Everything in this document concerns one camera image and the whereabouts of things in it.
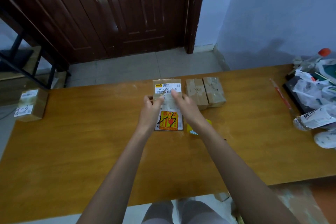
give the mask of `wooden door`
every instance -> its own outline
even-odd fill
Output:
[[[80,0],[109,56],[183,46],[188,0]]]
[[[79,0],[14,1],[70,63],[107,57]]]

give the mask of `cardboard box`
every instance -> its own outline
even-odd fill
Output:
[[[155,130],[157,131],[177,131],[183,130],[183,116],[175,104],[171,96],[171,89],[176,90],[182,95],[181,79],[161,79],[153,80],[153,100],[157,100],[161,93],[166,90],[163,95],[165,101],[161,106]]]
[[[202,79],[187,79],[185,93],[195,101],[198,109],[204,110],[208,107],[208,98]]]
[[[226,99],[219,79],[217,77],[204,77],[203,82],[208,97],[208,107],[222,106],[226,102]]]
[[[14,117],[20,121],[42,119],[47,99],[48,93],[42,89],[23,91]]]

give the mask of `gray pants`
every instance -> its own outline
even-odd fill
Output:
[[[228,224],[225,219],[203,202],[189,198],[176,202],[181,224]],[[147,210],[142,224],[174,224],[173,208],[171,201],[153,203]]]

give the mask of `yellow and red sticker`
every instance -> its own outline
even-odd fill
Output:
[[[159,129],[178,130],[179,115],[177,112],[161,111]]]

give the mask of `person's right hand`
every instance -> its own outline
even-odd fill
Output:
[[[208,123],[199,111],[196,103],[190,97],[186,94],[183,94],[182,97],[173,89],[171,90],[171,95],[180,108],[182,115],[194,130],[197,130],[202,124]]]

